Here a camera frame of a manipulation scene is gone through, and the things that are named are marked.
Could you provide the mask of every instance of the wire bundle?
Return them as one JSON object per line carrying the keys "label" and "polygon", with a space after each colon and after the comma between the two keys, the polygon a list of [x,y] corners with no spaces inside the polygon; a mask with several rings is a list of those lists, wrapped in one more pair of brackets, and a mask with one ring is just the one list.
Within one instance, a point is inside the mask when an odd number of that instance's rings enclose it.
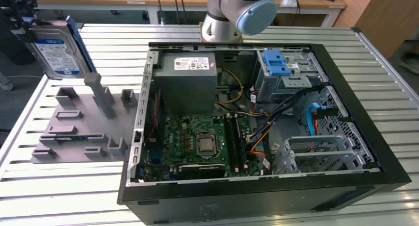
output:
{"label": "wire bundle", "polygon": [[288,110],[294,103],[297,102],[298,98],[308,92],[318,91],[324,88],[324,85],[313,86],[312,88],[305,88],[298,90],[292,96],[289,96],[282,102],[278,103],[277,107],[273,109],[272,113],[268,115],[265,119],[265,125],[256,130],[253,134],[248,137],[249,139],[253,139],[258,134],[264,133],[266,130],[269,130],[272,124],[276,121],[276,117]]}

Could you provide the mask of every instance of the slotted metal worktable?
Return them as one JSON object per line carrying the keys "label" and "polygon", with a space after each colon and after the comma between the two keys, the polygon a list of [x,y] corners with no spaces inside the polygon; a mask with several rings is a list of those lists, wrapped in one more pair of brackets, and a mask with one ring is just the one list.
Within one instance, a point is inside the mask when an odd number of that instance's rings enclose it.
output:
{"label": "slotted metal worktable", "polygon": [[[102,84],[111,92],[122,88],[140,91],[148,42],[200,40],[197,26],[89,24],[79,33]],[[340,211],[193,225],[417,225],[419,99],[362,34],[341,28],[272,27],[256,36],[244,36],[244,41],[324,44],[413,182]],[[47,81],[43,77],[0,149],[0,225],[141,225],[126,207],[115,204],[122,162],[29,162],[61,85],[73,86],[77,93],[90,93],[81,79]]]}

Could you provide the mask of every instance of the motherboard chip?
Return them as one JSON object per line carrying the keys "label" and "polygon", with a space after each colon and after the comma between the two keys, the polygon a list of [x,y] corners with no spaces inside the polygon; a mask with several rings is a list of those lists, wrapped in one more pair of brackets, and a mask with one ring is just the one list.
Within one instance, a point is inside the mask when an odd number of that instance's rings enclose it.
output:
{"label": "motherboard chip", "polygon": [[196,135],[196,155],[208,159],[216,154],[216,141],[213,134]]}
{"label": "motherboard chip", "polygon": [[212,139],[210,138],[201,138],[198,139],[198,151],[212,151]]}

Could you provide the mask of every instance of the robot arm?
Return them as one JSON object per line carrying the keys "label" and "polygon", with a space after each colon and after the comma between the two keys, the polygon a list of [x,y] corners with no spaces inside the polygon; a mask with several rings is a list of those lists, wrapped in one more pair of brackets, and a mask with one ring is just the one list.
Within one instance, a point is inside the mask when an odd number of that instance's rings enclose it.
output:
{"label": "robot arm", "polygon": [[206,42],[237,42],[244,35],[260,33],[276,15],[273,0],[208,0],[201,28]]}

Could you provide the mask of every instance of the hard drive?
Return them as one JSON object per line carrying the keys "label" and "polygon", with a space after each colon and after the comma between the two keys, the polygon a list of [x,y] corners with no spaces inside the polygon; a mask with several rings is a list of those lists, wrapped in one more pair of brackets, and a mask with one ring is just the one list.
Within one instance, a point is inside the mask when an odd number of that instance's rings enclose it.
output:
{"label": "hard drive", "polygon": [[95,71],[70,17],[65,21],[35,21],[30,31],[35,41],[26,45],[49,79],[83,78],[87,72]]}

